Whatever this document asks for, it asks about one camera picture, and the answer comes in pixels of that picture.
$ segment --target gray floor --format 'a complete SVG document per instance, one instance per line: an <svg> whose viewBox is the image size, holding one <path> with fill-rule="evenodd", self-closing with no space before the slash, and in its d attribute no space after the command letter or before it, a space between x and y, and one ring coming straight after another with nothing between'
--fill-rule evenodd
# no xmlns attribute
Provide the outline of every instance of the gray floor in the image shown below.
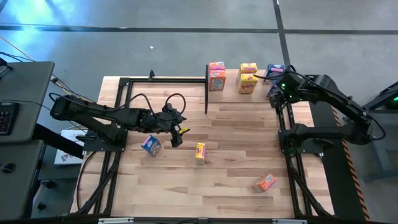
<svg viewBox="0 0 398 224"><path fill-rule="evenodd" d="M276 29L272 0L6 1L0 25ZM285 29L398 30L395 0L279 0ZM105 75L202 75L210 61L283 63L278 34L39 32L0 30L36 60L53 60L54 74L97 99ZM301 73L325 73L363 104L397 81L397 35L286 35L290 61ZM18 54L0 41L1 51ZM55 86L49 92L61 93ZM51 106L47 98L45 105ZM70 126L42 111L54 131ZM350 147L359 176L373 171L367 148ZM398 178L361 181L371 219L396 223Z"/></svg>

